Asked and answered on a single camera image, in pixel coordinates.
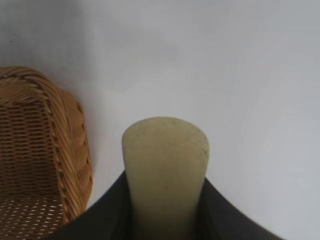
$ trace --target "wicker basket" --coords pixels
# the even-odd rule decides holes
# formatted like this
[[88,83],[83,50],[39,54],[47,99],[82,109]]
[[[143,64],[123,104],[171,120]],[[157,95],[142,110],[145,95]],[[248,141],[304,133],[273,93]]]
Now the wicker basket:
[[76,100],[36,70],[0,68],[0,239],[42,239],[74,220],[92,182]]

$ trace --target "white wall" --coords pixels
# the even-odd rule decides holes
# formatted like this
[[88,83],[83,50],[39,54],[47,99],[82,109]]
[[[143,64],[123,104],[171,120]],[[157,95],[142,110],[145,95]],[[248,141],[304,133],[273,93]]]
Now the white wall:
[[173,116],[211,147],[209,180],[289,240],[319,240],[320,1],[2,0],[0,65],[83,104],[91,204],[123,171],[121,136]]

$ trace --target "white surface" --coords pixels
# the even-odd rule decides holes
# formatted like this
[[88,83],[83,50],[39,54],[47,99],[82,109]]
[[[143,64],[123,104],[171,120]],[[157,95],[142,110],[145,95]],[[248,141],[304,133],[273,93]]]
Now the white surface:
[[320,1],[1,0],[0,65],[47,74],[85,110],[91,203],[153,116],[208,135],[209,180],[289,240],[320,239]]

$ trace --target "woven basket rim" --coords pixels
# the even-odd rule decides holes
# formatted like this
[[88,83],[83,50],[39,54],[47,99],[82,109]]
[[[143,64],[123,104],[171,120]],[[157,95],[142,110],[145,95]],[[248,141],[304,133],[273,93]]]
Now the woven basket rim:
[[[10,91],[4,94],[3,89],[6,88]],[[0,97],[0,104],[34,100],[43,102],[50,122],[50,137],[54,148],[53,161],[57,172],[64,220],[66,223],[74,220],[76,216],[83,212],[83,209],[81,209],[83,204],[80,200],[82,196],[75,185],[76,170],[70,150],[70,127],[67,118],[67,106],[64,102],[64,96],[67,93],[41,72],[24,66],[0,68],[1,93],[5,97]]]

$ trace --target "gray wall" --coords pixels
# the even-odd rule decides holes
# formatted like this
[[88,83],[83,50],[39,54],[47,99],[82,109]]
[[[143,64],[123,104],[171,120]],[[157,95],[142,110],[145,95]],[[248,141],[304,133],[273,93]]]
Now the gray wall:
[[208,135],[209,180],[289,240],[319,240],[320,1],[1,0],[0,65],[47,74],[85,110],[91,204],[153,116]]

